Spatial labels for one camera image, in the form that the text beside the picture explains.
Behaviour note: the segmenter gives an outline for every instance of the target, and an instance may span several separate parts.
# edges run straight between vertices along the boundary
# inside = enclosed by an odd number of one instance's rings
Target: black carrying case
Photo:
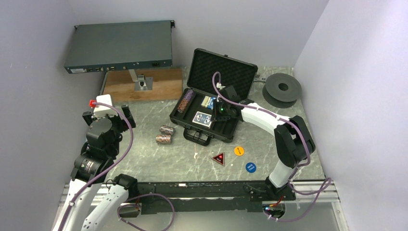
[[[258,67],[255,64],[229,58],[227,55],[200,48],[194,50],[187,80],[187,86],[194,91],[194,95],[183,113],[180,113],[177,108],[188,89],[184,90],[170,114],[170,121],[184,127],[184,138],[204,146],[207,146],[212,138],[231,142],[238,125],[237,118],[228,121],[213,121],[209,128],[192,122],[197,111],[212,114],[212,109],[201,106],[201,103],[205,96],[217,96],[212,84],[212,77],[216,71],[221,73],[221,84],[223,86],[233,85],[240,99],[244,100],[251,90]]]

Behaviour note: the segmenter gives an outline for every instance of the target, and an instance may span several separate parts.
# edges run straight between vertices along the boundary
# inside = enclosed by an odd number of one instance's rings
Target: black tape roll
[[[293,76],[276,73],[267,78],[262,95],[272,106],[288,108],[302,95],[302,86]]]

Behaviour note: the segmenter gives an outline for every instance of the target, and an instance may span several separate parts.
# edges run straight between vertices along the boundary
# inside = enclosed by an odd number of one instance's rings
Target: red cap
[[[93,103],[96,103],[96,100],[90,100],[89,101],[89,106],[90,107],[95,107],[95,105]]]

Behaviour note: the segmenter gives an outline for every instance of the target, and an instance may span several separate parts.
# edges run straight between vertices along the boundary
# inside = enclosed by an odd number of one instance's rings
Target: gray metal box
[[[174,21],[79,25],[65,61],[68,73],[172,65]]]

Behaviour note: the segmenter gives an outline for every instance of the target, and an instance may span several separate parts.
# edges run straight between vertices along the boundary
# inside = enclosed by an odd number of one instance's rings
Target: metal stand
[[[153,77],[145,77],[144,75],[137,75],[135,69],[129,70],[133,82],[135,82],[135,91],[153,90]]]

